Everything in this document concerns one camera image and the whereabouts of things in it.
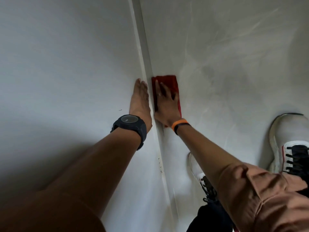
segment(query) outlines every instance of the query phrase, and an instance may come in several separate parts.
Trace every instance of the hand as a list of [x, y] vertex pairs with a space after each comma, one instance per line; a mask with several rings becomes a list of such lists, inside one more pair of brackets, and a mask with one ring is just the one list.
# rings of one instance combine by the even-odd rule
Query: hand
[[130, 115], [139, 116], [146, 124], [147, 133], [152, 128], [152, 119], [149, 107], [149, 95], [147, 84], [141, 79], [137, 79], [134, 85], [134, 91], [130, 102]]
[[165, 90], [166, 96], [162, 95], [159, 82], [156, 80], [155, 82], [155, 88], [157, 93], [157, 104], [158, 104], [158, 111], [155, 112], [154, 118], [158, 121], [160, 121], [162, 124], [167, 125], [168, 127], [171, 127], [175, 121], [178, 121], [181, 119], [179, 110], [178, 110], [178, 100], [179, 100], [179, 94], [176, 93], [175, 98], [172, 99], [172, 94], [170, 89], [161, 82], [161, 85], [163, 86]]

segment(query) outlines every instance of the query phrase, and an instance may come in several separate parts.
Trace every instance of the watch face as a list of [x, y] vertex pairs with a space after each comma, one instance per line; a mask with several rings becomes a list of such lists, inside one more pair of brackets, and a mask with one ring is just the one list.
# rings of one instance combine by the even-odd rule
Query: watch face
[[121, 118], [121, 121], [126, 123], [134, 123], [138, 121], [138, 118], [136, 116], [127, 115]]

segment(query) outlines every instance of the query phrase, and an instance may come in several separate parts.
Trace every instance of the black watch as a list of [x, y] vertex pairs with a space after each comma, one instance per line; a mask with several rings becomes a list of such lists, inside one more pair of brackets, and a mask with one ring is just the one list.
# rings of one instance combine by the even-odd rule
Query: black watch
[[141, 136], [141, 144], [137, 150], [141, 149], [141, 147], [144, 145], [144, 141], [146, 140], [147, 128], [145, 122], [140, 117], [133, 115], [124, 115], [120, 117], [113, 124], [111, 132], [113, 132], [118, 127], [137, 132]]

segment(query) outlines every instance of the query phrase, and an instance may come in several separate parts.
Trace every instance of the forearm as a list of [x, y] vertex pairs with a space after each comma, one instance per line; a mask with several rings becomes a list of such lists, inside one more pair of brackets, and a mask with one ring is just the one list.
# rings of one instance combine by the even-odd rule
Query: forearm
[[80, 199], [101, 216], [140, 143], [135, 131], [117, 128], [90, 148], [48, 189]]
[[241, 163], [240, 160], [214, 144], [189, 125], [179, 126], [177, 134], [194, 155], [214, 188], [217, 187], [220, 175], [228, 165]]

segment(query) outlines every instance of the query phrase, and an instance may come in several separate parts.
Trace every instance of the white wall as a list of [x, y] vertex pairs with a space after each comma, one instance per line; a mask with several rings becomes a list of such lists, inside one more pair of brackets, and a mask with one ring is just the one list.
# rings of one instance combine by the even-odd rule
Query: white wall
[[[129, 1], [0, 0], [0, 202], [44, 186], [128, 113], [145, 71]], [[127, 168], [107, 231], [169, 230], [157, 139]]]

